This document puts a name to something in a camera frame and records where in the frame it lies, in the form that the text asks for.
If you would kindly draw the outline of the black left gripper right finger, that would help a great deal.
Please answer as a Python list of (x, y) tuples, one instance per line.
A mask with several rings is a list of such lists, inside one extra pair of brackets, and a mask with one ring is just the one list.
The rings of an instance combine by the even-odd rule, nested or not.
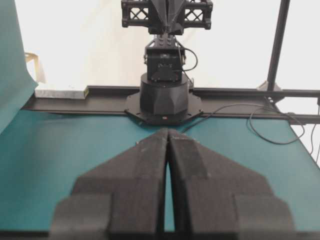
[(268, 180), (176, 130), (168, 132), (176, 229), (187, 240), (293, 240), (288, 204)]

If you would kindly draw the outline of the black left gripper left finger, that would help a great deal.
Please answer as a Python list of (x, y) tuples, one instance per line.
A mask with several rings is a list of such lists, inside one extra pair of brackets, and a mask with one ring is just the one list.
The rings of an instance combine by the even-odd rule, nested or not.
[(164, 232), (168, 130), (80, 175), (54, 211), (52, 240), (157, 240)]

